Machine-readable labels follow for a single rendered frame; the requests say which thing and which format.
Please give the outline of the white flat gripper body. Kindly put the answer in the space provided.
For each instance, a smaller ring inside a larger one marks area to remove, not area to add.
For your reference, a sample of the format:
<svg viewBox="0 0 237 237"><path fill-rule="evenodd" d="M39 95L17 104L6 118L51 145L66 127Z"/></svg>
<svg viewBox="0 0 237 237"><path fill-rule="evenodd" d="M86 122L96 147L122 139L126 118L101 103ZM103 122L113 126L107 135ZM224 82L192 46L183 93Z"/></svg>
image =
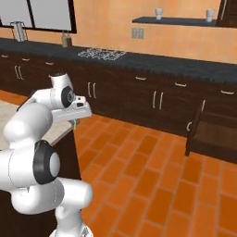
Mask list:
<svg viewBox="0 0 237 237"><path fill-rule="evenodd" d="M53 122L60 123L74 119L88 118L92 115L92 111L88 103L72 103L68 108L53 110L52 114Z"/></svg>

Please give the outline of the dark wooden open drawer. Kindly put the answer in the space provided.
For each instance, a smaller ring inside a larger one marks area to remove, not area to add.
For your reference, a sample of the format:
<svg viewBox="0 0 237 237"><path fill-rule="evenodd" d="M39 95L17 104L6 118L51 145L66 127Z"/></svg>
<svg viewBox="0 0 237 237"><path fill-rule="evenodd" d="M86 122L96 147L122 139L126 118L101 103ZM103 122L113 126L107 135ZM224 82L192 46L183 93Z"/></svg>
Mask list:
<svg viewBox="0 0 237 237"><path fill-rule="evenodd" d="M237 165L237 118L206 112L199 106L185 147L186 156L191 152Z"/></svg>

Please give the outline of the dark lower cupboard run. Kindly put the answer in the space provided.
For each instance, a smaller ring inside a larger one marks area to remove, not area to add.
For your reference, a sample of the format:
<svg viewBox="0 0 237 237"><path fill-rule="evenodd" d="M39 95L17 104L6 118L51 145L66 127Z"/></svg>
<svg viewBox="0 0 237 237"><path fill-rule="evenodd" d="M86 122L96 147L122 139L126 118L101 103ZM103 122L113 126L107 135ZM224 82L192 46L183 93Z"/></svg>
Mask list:
<svg viewBox="0 0 237 237"><path fill-rule="evenodd" d="M136 53L114 61L79 57L86 49L0 38L0 57L30 88L65 71L95 114L181 136L199 106L237 118L237 65Z"/></svg>

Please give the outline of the black framed window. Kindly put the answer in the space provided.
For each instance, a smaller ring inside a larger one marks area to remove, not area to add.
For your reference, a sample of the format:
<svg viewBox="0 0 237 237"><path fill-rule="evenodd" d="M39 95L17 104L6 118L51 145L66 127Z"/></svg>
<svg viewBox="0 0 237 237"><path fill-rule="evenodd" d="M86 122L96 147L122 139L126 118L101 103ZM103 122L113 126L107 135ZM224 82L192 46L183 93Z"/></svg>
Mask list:
<svg viewBox="0 0 237 237"><path fill-rule="evenodd" d="M73 0L0 0L0 27L14 21L28 30L77 32Z"/></svg>

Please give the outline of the grey wall socket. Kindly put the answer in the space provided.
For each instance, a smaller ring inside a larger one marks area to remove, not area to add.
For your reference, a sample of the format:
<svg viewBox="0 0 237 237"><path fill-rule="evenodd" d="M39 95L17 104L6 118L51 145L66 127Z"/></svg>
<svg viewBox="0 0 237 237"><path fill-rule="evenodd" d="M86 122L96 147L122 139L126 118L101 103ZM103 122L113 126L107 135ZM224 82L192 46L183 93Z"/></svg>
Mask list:
<svg viewBox="0 0 237 237"><path fill-rule="evenodd" d="M132 39L143 39L144 38L144 29L143 28L132 28L131 29L131 38Z"/></svg>

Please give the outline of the dark wall shelf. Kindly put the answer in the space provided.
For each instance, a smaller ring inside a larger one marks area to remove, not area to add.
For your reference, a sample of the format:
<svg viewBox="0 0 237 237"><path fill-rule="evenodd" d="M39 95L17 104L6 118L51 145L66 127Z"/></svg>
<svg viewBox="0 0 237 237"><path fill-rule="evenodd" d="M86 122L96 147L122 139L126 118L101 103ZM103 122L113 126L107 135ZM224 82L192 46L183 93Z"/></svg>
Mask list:
<svg viewBox="0 0 237 237"><path fill-rule="evenodd" d="M134 19L132 23L142 24L163 24L163 25L181 25L181 26L197 26L197 27L215 27L217 22L213 19L207 22L205 19L187 19L187 18L161 18L156 17L139 17Z"/></svg>

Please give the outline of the dark upper wall cupboard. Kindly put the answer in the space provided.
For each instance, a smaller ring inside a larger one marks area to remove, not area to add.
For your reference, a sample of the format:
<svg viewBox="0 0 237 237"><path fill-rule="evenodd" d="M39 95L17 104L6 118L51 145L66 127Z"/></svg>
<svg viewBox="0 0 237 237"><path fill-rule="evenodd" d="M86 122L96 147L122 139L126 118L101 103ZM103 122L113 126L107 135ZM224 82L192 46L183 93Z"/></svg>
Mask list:
<svg viewBox="0 0 237 237"><path fill-rule="evenodd" d="M221 0L217 27L237 28L237 0Z"/></svg>

